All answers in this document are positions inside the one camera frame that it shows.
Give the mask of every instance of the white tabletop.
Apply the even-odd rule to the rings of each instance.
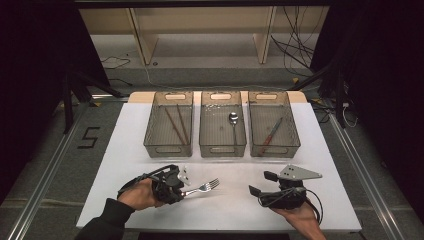
[[[124,104],[103,157],[77,227],[98,217],[106,198],[116,198],[126,182],[143,173],[168,164],[187,166],[192,186],[219,178],[220,185],[208,193],[195,193],[186,199],[161,208],[135,212],[125,227],[141,231],[170,232],[287,232],[293,228],[279,215],[259,205],[248,185],[266,192],[278,191],[278,183],[264,179],[263,172],[279,173],[293,164],[321,173],[323,178],[304,180],[323,204],[324,231],[357,232],[358,218],[346,194],[312,107],[292,103],[293,116],[301,147],[293,159],[253,158],[250,156],[247,107],[243,106],[247,146],[243,158],[202,158],[199,149],[200,105],[195,104],[192,157],[169,159],[149,157],[143,146],[151,104]],[[308,193],[319,209],[316,198]]]

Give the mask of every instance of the metal spoon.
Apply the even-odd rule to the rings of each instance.
[[[234,135],[234,147],[237,146],[237,138],[236,138],[236,124],[238,121],[237,113],[231,112],[228,116],[228,120],[230,121],[230,124],[233,126],[233,135]]]

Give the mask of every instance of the black sleeve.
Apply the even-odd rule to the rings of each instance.
[[[122,239],[125,223],[134,211],[128,205],[108,198],[102,215],[88,222],[75,239]]]

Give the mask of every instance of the plastic storage bin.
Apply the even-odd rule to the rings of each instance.
[[[229,115],[236,113],[236,124]],[[199,145],[202,157],[243,157],[246,148],[241,94],[202,92]]]
[[[300,147],[287,92],[249,92],[250,155],[293,158]]]
[[[151,158],[193,153],[193,92],[156,92],[144,146]]]

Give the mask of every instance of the fork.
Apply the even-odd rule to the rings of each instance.
[[[193,189],[193,190],[190,190],[190,191],[183,192],[181,195],[183,197],[185,197],[185,196],[188,196],[188,195],[190,195],[192,193],[195,193],[195,192],[209,192],[210,190],[214,189],[218,185],[219,185],[219,180],[217,178],[215,180],[212,180],[212,181],[210,181],[208,183],[203,184],[199,188],[196,188],[196,189]]]

